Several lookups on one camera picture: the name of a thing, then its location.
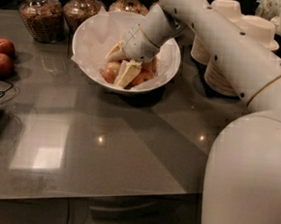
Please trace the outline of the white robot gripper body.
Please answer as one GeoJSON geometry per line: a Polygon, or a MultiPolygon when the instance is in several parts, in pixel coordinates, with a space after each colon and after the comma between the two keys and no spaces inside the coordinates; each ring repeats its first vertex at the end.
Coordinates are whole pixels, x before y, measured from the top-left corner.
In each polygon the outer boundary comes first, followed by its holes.
{"type": "Polygon", "coordinates": [[[160,49],[152,44],[137,23],[125,34],[123,51],[130,59],[147,63],[159,53],[160,49]]]}

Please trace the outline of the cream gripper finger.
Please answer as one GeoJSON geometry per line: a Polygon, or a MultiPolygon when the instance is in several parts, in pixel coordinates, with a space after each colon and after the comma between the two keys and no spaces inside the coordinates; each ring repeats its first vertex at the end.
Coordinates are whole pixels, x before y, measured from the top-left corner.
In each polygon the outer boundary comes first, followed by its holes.
{"type": "Polygon", "coordinates": [[[120,61],[123,60],[126,56],[126,53],[123,50],[123,41],[118,41],[111,50],[106,55],[106,60],[108,62],[120,61]]]}
{"type": "Polygon", "coordinates": [[[127,61],[123,60],[119,68],[118,75],[114,80],[117,87],[125,88],[129,83],[134,80],[140,73],[142,64],[140,61],[127,61]]]}

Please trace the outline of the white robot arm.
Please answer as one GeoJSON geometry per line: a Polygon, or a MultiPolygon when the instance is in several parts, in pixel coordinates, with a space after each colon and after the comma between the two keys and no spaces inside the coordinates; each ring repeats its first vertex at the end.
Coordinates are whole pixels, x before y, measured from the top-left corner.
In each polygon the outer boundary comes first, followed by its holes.
{"type": "Polygon", "coordinates": [[[201,224],[281,224],[281,58],[207,0],[158,0],[110,54],[147,62],[186,27],[238,98],[222,109],[235,118],[209,151],[201,224]]]}

